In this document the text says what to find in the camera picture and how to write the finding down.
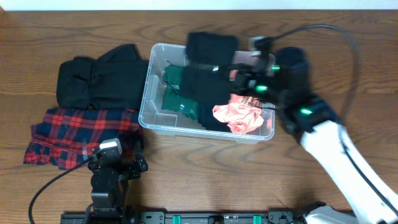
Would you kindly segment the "pink salmon printed shirt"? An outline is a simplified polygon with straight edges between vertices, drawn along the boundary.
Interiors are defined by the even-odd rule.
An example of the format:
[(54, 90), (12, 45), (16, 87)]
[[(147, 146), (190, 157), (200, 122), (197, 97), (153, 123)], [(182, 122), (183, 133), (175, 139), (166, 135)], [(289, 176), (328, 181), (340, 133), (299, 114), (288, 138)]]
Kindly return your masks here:
[(232, 93), (227, 105), (215, 105), (212, 112), (215, 119), (227, 124), (235, 134), (250, 133), (264, 123), (261, 102), (252, 96)]

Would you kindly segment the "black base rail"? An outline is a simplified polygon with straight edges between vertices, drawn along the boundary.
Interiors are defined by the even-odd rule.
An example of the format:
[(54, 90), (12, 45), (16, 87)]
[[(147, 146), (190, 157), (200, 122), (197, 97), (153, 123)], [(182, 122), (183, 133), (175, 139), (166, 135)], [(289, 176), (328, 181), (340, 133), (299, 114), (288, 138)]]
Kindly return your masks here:
[(142, 212), (114, 218), (94, 214), (63, 214), (61, 224), (294, 224), (302, 223), (294, 212), (267, 213), (165, 213)]

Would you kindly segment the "dark green garment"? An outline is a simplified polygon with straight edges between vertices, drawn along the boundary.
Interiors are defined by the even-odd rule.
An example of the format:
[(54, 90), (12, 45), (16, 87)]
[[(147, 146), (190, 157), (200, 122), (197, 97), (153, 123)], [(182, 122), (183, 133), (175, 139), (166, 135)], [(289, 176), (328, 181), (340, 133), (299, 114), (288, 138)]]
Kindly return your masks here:
[(192, 120), (197, 120), (198, 103), (182, 96), (180, 92), (182, 70), (182, 67), (176, 65), (169, 65), (164, 68), (162, 81), (166, 84), (166, 88), (162, 100), (162, 109), (179, 112)]

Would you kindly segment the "large black garment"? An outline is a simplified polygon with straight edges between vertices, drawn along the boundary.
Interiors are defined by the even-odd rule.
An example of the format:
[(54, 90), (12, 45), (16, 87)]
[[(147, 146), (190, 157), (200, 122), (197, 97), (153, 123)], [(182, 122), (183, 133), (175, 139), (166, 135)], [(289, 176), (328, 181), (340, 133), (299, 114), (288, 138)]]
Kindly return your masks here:
[(99, 58), (75, 57), (60, 65), (59, 107), (139, 110), (149, 62), (134, 44), (120, 45)]

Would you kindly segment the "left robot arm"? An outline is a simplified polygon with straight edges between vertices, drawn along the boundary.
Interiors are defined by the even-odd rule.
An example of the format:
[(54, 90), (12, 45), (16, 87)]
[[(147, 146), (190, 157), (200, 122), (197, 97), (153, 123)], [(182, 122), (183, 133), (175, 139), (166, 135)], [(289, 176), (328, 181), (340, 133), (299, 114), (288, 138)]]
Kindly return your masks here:
[(118, 218), (124, 215), (129, 181), (138, 179), (148, 170), (142, 151), (142, 144), (134, 145), (134, 160), (122, 160), (123, 148), (118, 138), (103, 141), (93, 153), (88, 168), (93, 172), (91, 178), (91, 198), (97, 217)]

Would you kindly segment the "red navy plaid shirt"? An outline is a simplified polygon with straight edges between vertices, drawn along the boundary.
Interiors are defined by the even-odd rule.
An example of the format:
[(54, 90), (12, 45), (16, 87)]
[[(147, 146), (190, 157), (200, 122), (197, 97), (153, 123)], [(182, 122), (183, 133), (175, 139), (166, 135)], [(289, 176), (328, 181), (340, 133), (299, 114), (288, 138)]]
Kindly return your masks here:
[(105, 140), (118, 138), (130, 156), (136, 142), (143, 145), (139, 113), (129, 109), (49, 109), (31, 126), (25, 164), (51, 164), (68, 170), (86, 160)]

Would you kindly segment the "clear plastic storage container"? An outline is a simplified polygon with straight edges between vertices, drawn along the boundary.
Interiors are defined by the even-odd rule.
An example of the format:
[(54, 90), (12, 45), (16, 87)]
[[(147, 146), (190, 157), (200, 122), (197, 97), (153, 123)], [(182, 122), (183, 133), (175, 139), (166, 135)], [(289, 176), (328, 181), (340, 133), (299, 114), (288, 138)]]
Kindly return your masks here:
[(163, 110), (162, 103), (166, 84), (162, 80), (164, 68), (169, 65), (184, 67), (189, 64), (186, 46), (158, 43), (150, 53), (147, 77), (139, 112), (139, 124), (157, 134), (190, 136), (196, 138), (222, 139), (246, 144), (256, 144), (272, 139), (275, 133), (274, 105), (267, 103), (262, 111), (261, 127), (246, 134), (234, 134), (205, 129), (198, 121), (170, 110)]

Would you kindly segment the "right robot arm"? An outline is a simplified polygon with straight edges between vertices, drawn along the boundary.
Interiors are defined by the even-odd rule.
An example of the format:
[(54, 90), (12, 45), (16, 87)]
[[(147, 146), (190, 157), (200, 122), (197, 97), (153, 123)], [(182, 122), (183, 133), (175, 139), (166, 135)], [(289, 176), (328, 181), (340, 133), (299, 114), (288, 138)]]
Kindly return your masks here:
[(342, 117), (312, 91), (303, 50), (281, 49), (275, 62), (233, 65), (232, 92), (275, 105), (285, 132), (326, 170), (359, 223), (397, 223), (397, 194), (356, 149)]

